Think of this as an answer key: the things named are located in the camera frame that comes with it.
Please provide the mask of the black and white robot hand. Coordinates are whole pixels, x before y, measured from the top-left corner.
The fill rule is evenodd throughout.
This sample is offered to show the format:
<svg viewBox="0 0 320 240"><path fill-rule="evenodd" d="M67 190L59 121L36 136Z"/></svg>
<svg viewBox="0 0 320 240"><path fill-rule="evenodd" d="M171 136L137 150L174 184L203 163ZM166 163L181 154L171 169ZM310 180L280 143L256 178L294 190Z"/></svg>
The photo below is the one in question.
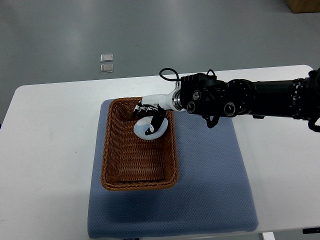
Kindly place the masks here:
<svg viewBox="0 0 320 240"><path fill-rule="evenodd" d="M149 135L156 132L164 121L167 119L168 111L183 111L180 103L179 89L173 90L169 94L153 94L142 97L133 109L132 116L142 119L144 117L152 117L149 129L146 134Z"/></svg>

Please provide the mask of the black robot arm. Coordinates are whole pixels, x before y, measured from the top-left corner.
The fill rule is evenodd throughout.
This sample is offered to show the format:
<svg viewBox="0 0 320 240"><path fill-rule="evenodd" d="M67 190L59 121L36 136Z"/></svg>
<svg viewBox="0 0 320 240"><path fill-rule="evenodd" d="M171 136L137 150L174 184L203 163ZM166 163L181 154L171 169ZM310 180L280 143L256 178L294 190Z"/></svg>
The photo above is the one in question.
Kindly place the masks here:
<svg viewBox="0 0 320 240"><path fill-rule="evenodd" d="M320 71L311 70L306 78L280 81L218 80L213 70L174 78L179 90L173 96L178 110L202 116L208 128L221 117L251 115L255 119L282 117L304 120L308 128L320 131Z"/></svg>

